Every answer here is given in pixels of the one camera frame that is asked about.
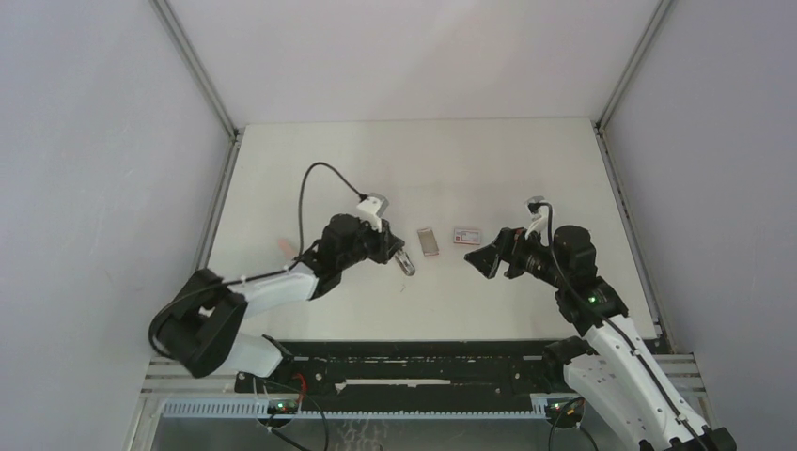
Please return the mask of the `tan stapler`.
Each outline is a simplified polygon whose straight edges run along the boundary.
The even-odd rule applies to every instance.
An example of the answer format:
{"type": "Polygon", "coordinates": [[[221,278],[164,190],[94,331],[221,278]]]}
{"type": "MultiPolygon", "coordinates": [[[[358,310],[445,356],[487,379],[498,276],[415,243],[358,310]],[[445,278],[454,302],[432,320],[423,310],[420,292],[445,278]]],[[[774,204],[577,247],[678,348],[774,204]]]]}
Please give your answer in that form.
{"type": "Polygon", "coordinates": [[[396,261],[402,272],[408,276],[414,276],[416,273],[416,268],[413,262],[411,261],[409,255],[403,250],[398,249],[397,252],[394,254],[393,259],[396,261]]]}

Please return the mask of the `red white staple box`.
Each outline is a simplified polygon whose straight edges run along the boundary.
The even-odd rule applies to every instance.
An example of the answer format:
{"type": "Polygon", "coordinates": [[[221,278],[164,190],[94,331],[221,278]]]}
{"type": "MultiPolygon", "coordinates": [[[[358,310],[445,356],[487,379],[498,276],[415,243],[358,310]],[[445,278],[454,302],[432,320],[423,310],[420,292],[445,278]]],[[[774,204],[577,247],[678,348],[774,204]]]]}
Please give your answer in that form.
{"type": "Polygon", "coordinates": [[[475,228],[455,227],[453,242],[456,244],[479,245],[481,244],[481,231],[475,228]]]}

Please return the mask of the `grey staple tray insert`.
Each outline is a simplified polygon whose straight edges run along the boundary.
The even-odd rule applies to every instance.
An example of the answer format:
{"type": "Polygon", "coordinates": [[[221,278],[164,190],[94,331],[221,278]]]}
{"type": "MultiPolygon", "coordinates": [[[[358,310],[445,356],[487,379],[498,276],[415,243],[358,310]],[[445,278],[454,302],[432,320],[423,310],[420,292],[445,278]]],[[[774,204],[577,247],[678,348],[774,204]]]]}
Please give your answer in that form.
{"type": "Polygon", "coordinates": [[[439,245],[431,227],[418,229],[417,236],[421,246],[422,254],[425,257],[434,257],[439,255],[439,245]]]}

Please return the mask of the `pink stapler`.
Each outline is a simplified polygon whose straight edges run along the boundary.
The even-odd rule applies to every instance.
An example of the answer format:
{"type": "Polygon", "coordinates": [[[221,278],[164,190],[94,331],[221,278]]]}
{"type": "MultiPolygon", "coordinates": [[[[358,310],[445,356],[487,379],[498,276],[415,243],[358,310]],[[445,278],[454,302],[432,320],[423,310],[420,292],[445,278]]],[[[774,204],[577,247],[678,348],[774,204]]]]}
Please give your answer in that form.
{"type": "Polygon", "coordinates": [[[279,239],[277,244],[285,259],[294,259],[298,255],[296,248],[289,240],[279,239]]]}

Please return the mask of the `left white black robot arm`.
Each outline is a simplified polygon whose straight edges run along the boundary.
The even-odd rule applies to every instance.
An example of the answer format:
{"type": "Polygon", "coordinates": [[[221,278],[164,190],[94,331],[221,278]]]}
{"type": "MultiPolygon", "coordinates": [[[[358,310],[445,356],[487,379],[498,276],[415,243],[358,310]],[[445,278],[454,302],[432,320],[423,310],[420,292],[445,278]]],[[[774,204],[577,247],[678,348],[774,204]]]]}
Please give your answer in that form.
{"type": "Polygon", "coordinates": [[[335,215],[285,269],[229,281],[208,268],[194,272],[150,322],[148,342],[196,379],[229,368],[283,391],[294,377],[288,351],[268,336],[242,332],[243,322],[286,303],[316,300],[336,288],[347,269],[366,260],[386,264],[404,245],[388,221],[374,227],[335,215]]]}

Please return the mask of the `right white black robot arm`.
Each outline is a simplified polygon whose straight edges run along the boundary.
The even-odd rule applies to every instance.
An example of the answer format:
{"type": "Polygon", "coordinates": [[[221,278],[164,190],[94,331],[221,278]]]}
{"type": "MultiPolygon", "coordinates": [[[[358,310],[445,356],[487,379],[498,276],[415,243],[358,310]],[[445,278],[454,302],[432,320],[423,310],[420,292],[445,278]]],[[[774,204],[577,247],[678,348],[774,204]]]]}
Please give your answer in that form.
{"type": "Polygon", "coordinates": [[[548,346],[543,378],[573,390],[627,450],[734,450],[726,428],[712,428],[691,407],[637,332],[626,304],[597,273],[589,232],[563,225],[548,243],[537,231],[503,228],[489,245],[465,255],[488,279],[531,275],[555,288],[560,314],[577,332],[548,346]]]}

